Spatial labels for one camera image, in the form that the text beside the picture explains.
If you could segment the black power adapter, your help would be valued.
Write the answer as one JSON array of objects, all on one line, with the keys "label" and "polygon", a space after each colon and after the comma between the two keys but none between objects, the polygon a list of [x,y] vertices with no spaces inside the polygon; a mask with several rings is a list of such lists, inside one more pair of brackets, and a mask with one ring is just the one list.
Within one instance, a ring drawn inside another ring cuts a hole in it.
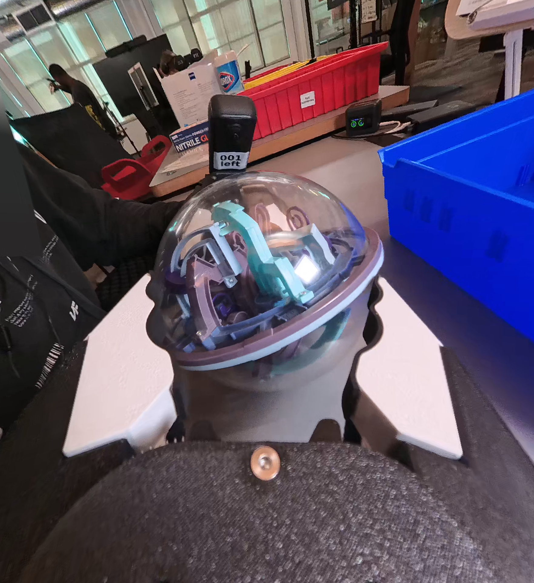
[{"label": "black power adapter", "polygon": [[472,103],[454,100],[410,115],[407,121],[411,124],[412,133],[417,134],[473,113],[476,109],[477,106]]}]

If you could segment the blue plastic bin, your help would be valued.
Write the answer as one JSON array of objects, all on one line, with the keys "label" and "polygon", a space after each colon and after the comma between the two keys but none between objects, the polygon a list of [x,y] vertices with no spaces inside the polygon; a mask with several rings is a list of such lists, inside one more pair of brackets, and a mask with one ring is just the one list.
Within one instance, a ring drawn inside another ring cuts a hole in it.
[{"label": "blue plastic bin", "polygon": [[390,235],[534,342],[534,89],[378,154]]}]

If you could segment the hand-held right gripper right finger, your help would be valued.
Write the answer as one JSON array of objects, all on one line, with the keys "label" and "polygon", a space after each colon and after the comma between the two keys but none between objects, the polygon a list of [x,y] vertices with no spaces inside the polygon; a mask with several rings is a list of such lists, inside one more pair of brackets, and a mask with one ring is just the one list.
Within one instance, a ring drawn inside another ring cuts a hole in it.
[{"label": "hand-held right gripper right finger", "polygon": [[364,447],[389,455],[401,444],[460,460],[463,448],[443,344],[385,278],[373,286],[371,335],[351,371],[351,415]]}]

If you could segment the white wipes canister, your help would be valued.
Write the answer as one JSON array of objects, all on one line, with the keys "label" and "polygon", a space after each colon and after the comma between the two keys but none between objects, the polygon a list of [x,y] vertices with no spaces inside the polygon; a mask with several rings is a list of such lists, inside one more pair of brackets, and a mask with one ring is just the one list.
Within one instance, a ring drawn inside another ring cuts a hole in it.
[{"label": "white wipes canister", "polygon": [[216,56],[213,65],[222,94],[237,95],[245,90],[236,51],[229,50]]}]

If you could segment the clear plastic maze ball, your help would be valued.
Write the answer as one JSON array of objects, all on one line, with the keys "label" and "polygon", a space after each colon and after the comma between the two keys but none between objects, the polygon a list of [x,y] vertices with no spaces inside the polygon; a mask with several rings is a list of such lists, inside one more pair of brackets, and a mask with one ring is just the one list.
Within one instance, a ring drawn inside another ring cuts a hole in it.
[{"label": "clear plastic maze ball", "polygon": [[213,181],[166,229],[146,288],[171,392],[342,393],[383,260],[378,233],[313,181],[269,171]]}]

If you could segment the red plastic bin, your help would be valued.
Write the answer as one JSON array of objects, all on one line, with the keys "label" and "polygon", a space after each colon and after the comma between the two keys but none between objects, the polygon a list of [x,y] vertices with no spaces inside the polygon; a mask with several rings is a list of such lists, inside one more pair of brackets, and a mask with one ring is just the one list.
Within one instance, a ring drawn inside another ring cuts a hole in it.
[{"label": "red plastic bin", "polygon": [[373,96],[379,88],[380,55],[388,42],[320,56],[256,75],[242,94],[255,103],[253,139],[265,138]]}]

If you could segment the blue white glove box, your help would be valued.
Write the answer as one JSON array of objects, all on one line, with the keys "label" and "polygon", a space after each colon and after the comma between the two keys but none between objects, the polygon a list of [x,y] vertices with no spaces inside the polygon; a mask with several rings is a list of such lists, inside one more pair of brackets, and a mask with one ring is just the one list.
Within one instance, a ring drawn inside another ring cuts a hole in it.
[{"label": "blue white glove box", "polygon": [[176,153],[183,156],[191,150],[208,148],[210,124],[208,120],[181,127],[169,135]]}]

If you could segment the small black digital timer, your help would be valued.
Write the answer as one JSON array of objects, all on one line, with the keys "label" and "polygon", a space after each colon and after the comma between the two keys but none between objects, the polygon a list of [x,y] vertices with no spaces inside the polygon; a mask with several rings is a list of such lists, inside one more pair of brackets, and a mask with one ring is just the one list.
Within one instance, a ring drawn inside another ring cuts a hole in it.
[{"label": "small black digital timer", "polygon": [[345,136],[361,138],[380,129],[382,101],[380,99],[360,101],[345,110]]}]

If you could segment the black monitor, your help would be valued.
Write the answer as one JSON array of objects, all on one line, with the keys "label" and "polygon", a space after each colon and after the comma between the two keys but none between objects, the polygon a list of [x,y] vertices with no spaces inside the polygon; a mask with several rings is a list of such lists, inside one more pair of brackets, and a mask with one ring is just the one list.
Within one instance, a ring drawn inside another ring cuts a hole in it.
[{"label": "black monitor", "polygon": [[147,40],[144,35],[107,51],[105,58],[93,67],[103,83],[113,104],[123,117],[134,115],[145,109],[140,92],[132,81],[129,70],[140,65],[146,79],[146,86],[151,87],[160,109],[173,113],[157,76],[160,57],[171,45],[166,35]]}]

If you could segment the white printed sign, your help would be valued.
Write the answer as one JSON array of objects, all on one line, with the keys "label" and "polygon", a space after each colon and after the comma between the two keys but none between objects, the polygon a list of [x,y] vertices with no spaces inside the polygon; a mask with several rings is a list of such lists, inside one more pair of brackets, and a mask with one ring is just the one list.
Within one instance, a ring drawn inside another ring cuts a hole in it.
[{"label": "white printed sign", "polygon": [[160,82],[180,128],[206,121],[211,98],[222,94],[211,62],[193,65]]}]

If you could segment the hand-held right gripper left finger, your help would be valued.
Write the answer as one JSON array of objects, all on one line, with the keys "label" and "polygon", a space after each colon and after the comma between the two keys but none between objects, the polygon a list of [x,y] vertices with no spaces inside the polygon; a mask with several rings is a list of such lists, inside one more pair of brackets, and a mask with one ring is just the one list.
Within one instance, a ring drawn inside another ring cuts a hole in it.
[{"label": "hand-held right gripper left finger", "polygon": [[169,355],[150,340],[154,303],[144,275],[86,338],[62,453],[71,458],[115,441],[134,452],[161,447],[176,419]]}]

